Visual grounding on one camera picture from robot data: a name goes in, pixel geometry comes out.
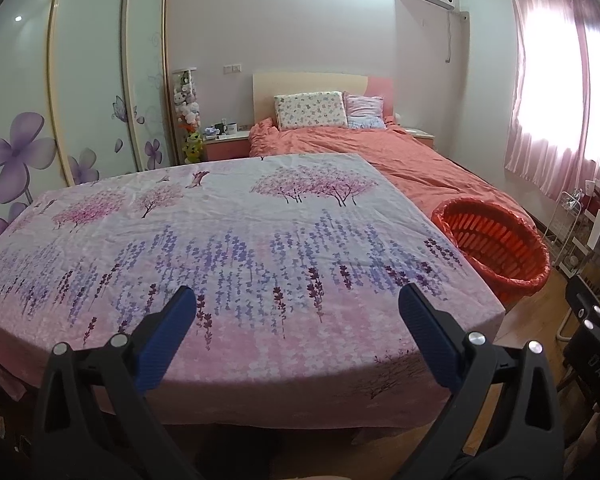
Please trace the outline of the red plastic laundry basket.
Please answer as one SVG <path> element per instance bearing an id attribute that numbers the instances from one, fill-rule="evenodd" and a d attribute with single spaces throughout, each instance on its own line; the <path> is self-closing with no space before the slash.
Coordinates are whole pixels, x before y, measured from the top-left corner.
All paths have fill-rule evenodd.
<path id="1" fill-rule="evenodd" d="M 447 200 L 432 212 L 431 221 L 507 310 L 539 292 L 550 277 L 550 253 L 535 226 L 499 204 Z"/>

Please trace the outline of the coral red bed duvet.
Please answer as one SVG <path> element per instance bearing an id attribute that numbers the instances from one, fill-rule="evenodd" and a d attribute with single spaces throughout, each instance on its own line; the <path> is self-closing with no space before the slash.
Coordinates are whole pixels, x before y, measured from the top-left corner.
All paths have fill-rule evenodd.
<path id="1" fill-rule="evenodd" d="M 385 129 L 323 126 L 280 130 L 271 118 L 265 118 L 250 130 L 249 155 L 355 153 L 427 216 L 446 200 L 471 197 L 496 203 L 525 222 L 533 222 L 512 196 L 422 144 L 391 117 L 387 122 Z"/>

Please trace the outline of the green frog plush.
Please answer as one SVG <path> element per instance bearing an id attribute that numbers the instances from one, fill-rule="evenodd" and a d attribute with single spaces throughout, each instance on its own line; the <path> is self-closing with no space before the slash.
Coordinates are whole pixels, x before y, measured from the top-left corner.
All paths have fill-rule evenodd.
<path id="1" fill-rule="evenodd" d="M 204 158 L 204 139 L 198 131 L 191 132 L 183 144 L 186 164 L 198 164 Z"/>

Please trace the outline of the pink left nightstand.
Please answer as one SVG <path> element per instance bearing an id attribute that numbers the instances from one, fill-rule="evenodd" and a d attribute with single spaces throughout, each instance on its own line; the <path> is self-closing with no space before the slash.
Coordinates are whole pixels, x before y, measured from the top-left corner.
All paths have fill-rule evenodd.
<path id="1" fill-rule="evenodd" d="M 209 162 L 216 160 L 246 158 L 250 152 L 249 131 L 239 130 L 236 133 L 220 136 L 204 142 L 204 158 Z"/>

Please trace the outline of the pink window curtain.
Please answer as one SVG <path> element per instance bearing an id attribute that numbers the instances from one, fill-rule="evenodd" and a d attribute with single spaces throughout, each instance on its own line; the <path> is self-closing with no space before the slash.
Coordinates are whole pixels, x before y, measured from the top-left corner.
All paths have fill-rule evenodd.
<path id="1" fill-rule="evenodd" d="M 600 179 L 600 5 L 512 5 L 517 67 L 505 168 L 556 198 Z"/>

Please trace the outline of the pink striped pillow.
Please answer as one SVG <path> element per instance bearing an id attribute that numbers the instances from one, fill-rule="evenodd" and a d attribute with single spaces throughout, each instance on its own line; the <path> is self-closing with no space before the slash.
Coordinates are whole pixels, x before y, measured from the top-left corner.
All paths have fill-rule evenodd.
<path id="1" fill-rule="evenodd" d="M 384 100 L 380 96 L 343 95 L 350 129 L 385 129 Z"/>

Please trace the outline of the plush toy display tube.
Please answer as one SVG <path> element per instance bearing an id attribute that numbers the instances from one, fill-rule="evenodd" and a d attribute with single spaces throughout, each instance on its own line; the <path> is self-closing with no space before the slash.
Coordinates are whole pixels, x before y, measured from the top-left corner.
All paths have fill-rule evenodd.
<path id="1" fill-rule="evenodd" d="M 200 133 L 201 125 L 195 72 L 196 70 L 192 67 L 176 70 L 172 74 L 176 145 L 178 146 L 178 154 L 182 156 L 184 164 L 186 162 L 183 144 L 189 133 L 195 131 Z"/>

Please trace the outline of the floral white pillow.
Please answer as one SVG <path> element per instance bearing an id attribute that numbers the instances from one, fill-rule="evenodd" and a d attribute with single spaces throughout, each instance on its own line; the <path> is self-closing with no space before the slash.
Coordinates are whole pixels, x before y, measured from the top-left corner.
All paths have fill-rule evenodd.
<path id="1" fill-rule="evenodd" d="M 347 127 L 347 115 L 340 91 L 301 92 L 274 96 L 279 129 Z"/>

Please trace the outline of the floral sliding wardrobe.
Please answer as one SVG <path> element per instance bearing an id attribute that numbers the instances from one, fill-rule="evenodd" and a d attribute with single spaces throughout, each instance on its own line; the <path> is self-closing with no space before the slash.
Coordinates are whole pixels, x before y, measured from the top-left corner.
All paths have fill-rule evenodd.
<path id="1" fill-rule="evenodd" d="M 166 0 L 0 0 L 0 235 L 44 192 L 176 161 Z"/>

